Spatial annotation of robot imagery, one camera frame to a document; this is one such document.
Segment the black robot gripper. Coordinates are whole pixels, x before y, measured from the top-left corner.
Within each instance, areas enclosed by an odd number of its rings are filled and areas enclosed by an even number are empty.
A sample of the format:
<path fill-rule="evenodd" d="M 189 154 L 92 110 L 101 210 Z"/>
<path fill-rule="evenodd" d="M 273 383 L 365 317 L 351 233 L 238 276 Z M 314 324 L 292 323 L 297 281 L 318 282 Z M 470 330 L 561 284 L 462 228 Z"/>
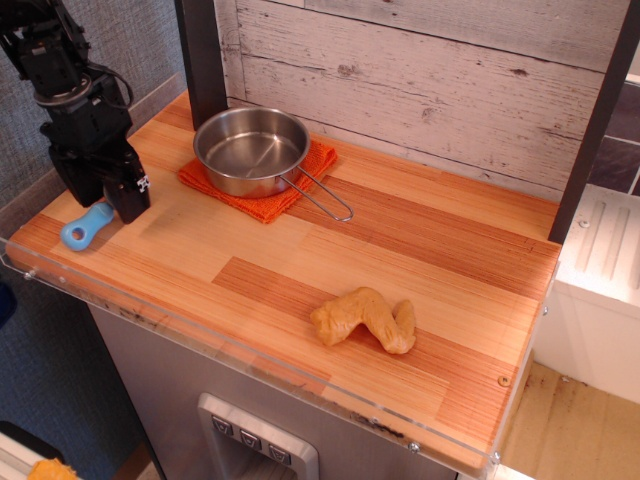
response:
<path fill-rule="evenodd" d="M 130 224 L 151 205 L 148 176 L 127 142 L 132 120 L 113 74 L 84 74 L 68 92 L 38 96 L 50 121 L 52 163 L 75 200 L 89 207 L 103 199 Z"/>

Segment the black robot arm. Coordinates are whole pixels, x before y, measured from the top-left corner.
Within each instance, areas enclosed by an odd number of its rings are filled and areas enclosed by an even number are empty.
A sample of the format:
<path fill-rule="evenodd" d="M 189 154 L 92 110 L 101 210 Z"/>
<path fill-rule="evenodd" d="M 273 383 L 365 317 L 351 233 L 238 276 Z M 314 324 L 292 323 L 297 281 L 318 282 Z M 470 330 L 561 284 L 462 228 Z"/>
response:
<path fill-rule="evenodd" d="M 4 1 L 1 46 L 49 119 L 51 161 L 84 207 L 106 199 L 129 224 L 150 206 L 149 180 L 127 140 L 128 83 L 91 61 L 84 30 L 60 1 Z"/>

